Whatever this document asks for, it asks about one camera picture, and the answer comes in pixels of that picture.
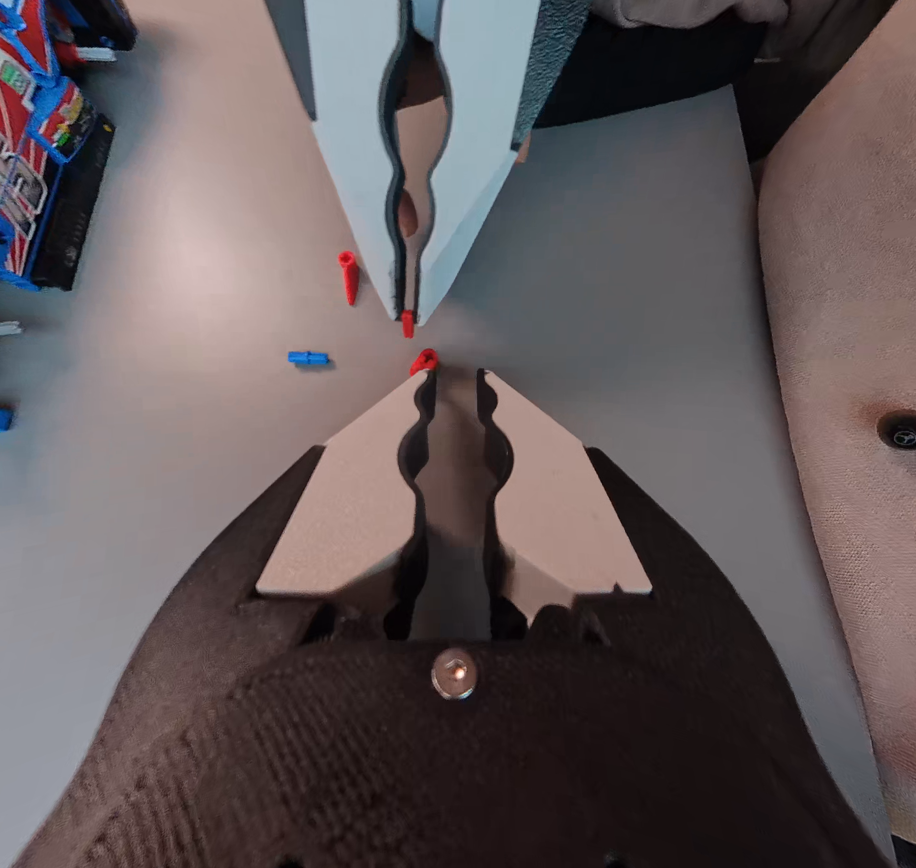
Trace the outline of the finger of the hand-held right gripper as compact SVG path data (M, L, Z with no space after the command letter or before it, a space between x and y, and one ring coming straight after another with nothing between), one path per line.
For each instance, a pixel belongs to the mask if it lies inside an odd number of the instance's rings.
M448 124L429 172L420 326L451 289L516 162L516 120L540 8L541 0L440 0L434 50Z
M411 0L303 0L312 128L363 267L389 317L406 303L397 223L405 171L395 110L412 34Z

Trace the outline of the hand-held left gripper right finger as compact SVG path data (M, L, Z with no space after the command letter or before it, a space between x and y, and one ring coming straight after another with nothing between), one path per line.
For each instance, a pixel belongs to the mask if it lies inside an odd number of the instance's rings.
M493 638L522 638L546 607L612 596L648 598L652 584L581 440L487 369L475 377L494 489L484 572Z

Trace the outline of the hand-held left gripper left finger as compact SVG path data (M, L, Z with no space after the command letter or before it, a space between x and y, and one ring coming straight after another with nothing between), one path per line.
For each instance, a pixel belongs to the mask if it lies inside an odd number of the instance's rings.
M408 638L429 571L418 473L429 462L438 372L421 369L317 447L259 576L265 597L353 608Z

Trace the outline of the person's black shirt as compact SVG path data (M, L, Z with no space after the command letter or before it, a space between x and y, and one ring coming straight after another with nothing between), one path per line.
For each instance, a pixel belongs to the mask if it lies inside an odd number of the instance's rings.
M829 82L803 64L766 58L767 28L732 9L689 29L624 29L590 15L534 127L578 124L731 86L749 162L758 162Z

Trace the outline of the blue red brick toy car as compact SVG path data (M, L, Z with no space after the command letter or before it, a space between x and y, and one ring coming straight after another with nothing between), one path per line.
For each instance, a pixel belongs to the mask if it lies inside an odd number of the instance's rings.
M70 291L115 137L71 46L136 42L123 0L1 0L1 279Z

